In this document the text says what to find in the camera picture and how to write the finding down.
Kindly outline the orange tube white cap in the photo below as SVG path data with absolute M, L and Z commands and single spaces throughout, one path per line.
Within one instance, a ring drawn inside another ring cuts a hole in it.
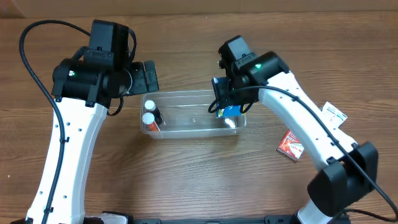
M 149 131 L 160 131 L 158 124 L 155 122 L 155 116 L 152 113 L 144 113 L 142 115 L 142 122 Z

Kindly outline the dark bottle white cap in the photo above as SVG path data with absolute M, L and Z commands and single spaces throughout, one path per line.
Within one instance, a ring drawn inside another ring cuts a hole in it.
M 144 103 L 144 108 L 146 109 L 147 112 L 152 113 L 155 117 L 155 122 L 158 125 L 161 125 L 163 123 L 163 117 L 160 113 L 160 110 L 158 109 L 158 107 L 156 106 L 155 102 L 152 100 L 147 100 Z

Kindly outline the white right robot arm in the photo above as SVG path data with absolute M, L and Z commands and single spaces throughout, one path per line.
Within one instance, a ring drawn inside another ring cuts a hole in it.
M 296 223 L 334 223 L 337 214 L 374 190 L 378 151 L 333 126 L 301 89 L 288 65 L 275 53 L 258 56 L 237 35 L 218 50 L 226 78 L 213 80 L 218 108 L 260 102 L 295 134 L 318 174 L 309 183 L 310 201 Z

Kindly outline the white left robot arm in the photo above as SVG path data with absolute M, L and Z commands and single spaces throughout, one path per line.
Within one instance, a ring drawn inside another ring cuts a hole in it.
M 23 223 L 132 223 L 119 212 L 86 215 L 85 190 L 96 138 L 113 99 L 159 89 L 155 64 L 137 62 L 137 39 L 127 26 L 95 20 L 88 45 L 62 60 L 45 97 L 52 135 L 35 199 Z

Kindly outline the red sachet packet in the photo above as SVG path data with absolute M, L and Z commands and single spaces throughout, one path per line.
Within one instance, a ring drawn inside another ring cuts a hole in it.
M 304 152 L 304 146 L 291 130 L 287 130 L 276 150 L 297 161 Z

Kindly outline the blue Vicks VapoDrops packet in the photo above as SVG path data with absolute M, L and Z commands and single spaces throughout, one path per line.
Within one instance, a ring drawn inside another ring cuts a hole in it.
M 224 108 L 220 107 L 221 96 L 224 95 L 228 89 L 228 84 L 229 84 L 228 78 L 227 77 L 223 77 L 223 78 L 213 77 L 211 82 L 212 82 L 212 87 L 213 87 L 213 91 L 215 94 L 215 98 L 218 100 L 218 102 L 215 104 L 216 105 L 216 110 L 215 110 L 216 118 L 241 116 L 242 113 L 240 112 L 240 110 L 241 110 L 240 105 L 228 105 L 228 106 L 225 106 Z

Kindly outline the white bandage box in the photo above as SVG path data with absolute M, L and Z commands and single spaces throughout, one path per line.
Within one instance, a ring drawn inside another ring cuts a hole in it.
M 348 119 L 347 115 L 328 101 L 323 105 L 322 113 L 334 128 L 339 128 Z

